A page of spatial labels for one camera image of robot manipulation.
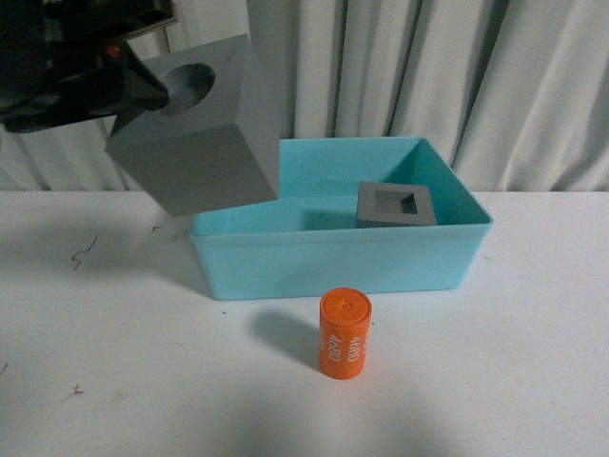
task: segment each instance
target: gray block with round hole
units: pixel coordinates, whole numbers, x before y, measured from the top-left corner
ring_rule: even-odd
[[[109,155],[171,215],[278,198],[279,113],[247,36],[145,64],[169,104],[120,115]]]
[[[360,183],[358,228],[436,226],[427,186]]]

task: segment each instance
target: gray square block with square hole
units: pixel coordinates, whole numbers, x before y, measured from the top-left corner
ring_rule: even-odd
[[[437,224],[427,186],[360,183],[358,228]]]
[[[145,64],[170,101],[119,116],[109,155],[171,215],[278,198],[280,118],[247,36]]]

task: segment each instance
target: white table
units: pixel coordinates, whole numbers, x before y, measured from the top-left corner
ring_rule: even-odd
[[[609,455],[609,194],[477,196],[463,286],[371,295],[336,381],[319,297],[208,298],[145,194],[0,193],[0,455]]]

